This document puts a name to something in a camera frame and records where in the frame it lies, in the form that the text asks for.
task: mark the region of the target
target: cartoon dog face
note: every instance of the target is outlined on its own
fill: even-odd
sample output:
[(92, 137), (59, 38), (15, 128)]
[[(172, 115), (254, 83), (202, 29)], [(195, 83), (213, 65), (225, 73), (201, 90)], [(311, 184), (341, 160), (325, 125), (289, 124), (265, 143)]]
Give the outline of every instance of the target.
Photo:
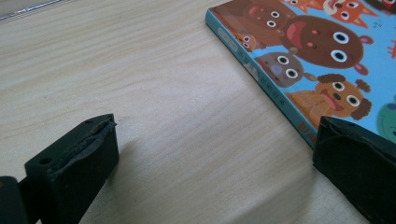
[(358, 0), (326, 0), (323, 4), (324, 11), (333, 18), (355, 25), (368, 28), (361, 15), (376, 16), (376, 14)]
[(361, 79), (356, 86), (338, 74), (318, 77), (319, 84), (313, 91), (286, 92), (294, 105), (318, 128), (322, 116), (362, 119), (370, 113), (372, 103), (361, 91), (370, 91), (370, 86)]
[(294, 14), (272, 7), (271, 4), (265, 1), (252, 1), (245, 8), (242, 16), (262, 29), (277, 30), (283, 27), (286, 24), (286, 20), (292, 18)]
[(289, 87), (303, 77), (317, 80), (315, 76), (304, 72), (300, 61), (294, 57), (296, 52), (296, 48), (291, 48), (289, 53), (271, 52), (256, 58), (256, 62), (279, 87)]
[(337, 117), (361, 119), (370, 111), (371, 103), (361, 94), (361, 88), (369, 91), (368, 85), (358, 80), (358, 87), (341, 75), (327, 75), (318, 77), (319, 84), (315, 87), (315, 94), (325, 99), (329, 112)]
[(363, 43), (374, 42), (369, 36), (357, 36), (340, 24), (313, 16), (288, 20), (282, 33), (283, 46), (297, 48), (296, 55), (307, 62), (331, 68), (355, 67), (360, 74), (368, 74), (360, 61)]
[(279, 31), (296, 15), (279, 0), (229, 1), (211, 11), (234, 35), (249, 31), (250, 37), (258, 43), (255, 48), (249, 47), (250, 50), (281, 45)]

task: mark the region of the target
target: light wood surface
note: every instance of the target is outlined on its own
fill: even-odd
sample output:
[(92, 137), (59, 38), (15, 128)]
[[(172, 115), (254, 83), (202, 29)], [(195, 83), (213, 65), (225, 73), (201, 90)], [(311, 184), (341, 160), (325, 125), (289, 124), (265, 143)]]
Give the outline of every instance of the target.
[(368, 223), (205, 25), (224, 2), (76, 0), (0, 24), (0, 175), (113, 113), (120, 164), (81, 223)]

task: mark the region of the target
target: black clamp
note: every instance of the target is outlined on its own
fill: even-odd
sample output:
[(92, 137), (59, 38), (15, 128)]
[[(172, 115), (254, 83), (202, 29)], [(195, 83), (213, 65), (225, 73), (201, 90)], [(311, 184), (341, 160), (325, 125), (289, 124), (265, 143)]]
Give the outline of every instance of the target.
[(0, 176), (0, 223), (79, 223), (119, 161), (115, 126), (87, 119), (26, 162), (20, 183)]
[(396, 145), (354, 123), (322, 117), (314, 166), (372, 223), (396, 223)]

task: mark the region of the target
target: cartoon eye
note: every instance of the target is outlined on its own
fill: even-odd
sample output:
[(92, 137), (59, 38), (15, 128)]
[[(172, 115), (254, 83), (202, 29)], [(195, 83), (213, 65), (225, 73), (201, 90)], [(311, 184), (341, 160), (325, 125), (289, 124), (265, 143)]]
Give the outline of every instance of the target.
[(288, 64), (289, 59), (285, 56), (279, 56), (277, 57), (277, 61), (280, 62), (281, 64)]
[(349, 36), (343, 32), (335, 32), (332, 37), (340, 44), (346, 44), (347, 42), (349, 42)]
[(344, 86), (344, 84), (341, 83), (341, 82), (334, 82), (334, 83), (332, 84), (332, 86), (333, 86), (337, 91), (343, 91), (343, 90), (346, 88), (346, 86)]
[(338, 63), (344, 63), (347, 61), (347, 55), (340, 49), (332, 51), (332, 58)]
[(271, 16), (274, 18), (279, 18), (280, 15), (277, 11), (273, 11), (273, 12), (271, 12)]
[(267, 22), (267, 26), (274, 28), (274, 27), (276, 27), (276, 22), (274, 22), (274, 21), (268, 21), (268, 22)]
[(358, 99), (358, 97), (356, 97), (354, 95), (348, 95), (346, 97), (346, 100), (352, 106), (358, 106), (361, 104), (361, 101)]
[(344, 21), (347, 21), (349, 19), (349, 12), (347, 11), (341, 12), (341, 18), (343, 18)]
[(356, 7), (359, 6), (359, 3), (357, 3), (357, 2), (350, 2), (350, 3), (347, 4), (347, 6), (348, 6), (348, 7), (351, 7), (351, 8), (356, 8)]
[(289, 68), (288, 70), (286, 70), (286, 76), (288, 76), (289, 78), (297, 78), (298, 73), (296, 72), (296, 70)]

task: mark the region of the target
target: book cover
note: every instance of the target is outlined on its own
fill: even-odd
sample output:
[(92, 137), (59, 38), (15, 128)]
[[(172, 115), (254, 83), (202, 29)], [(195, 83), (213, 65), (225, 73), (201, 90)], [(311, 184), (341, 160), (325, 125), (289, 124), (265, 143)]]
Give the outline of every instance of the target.
[(321, 116), (396, 143), (396, 0), (233, 0), (205, 21), (313, 147)]

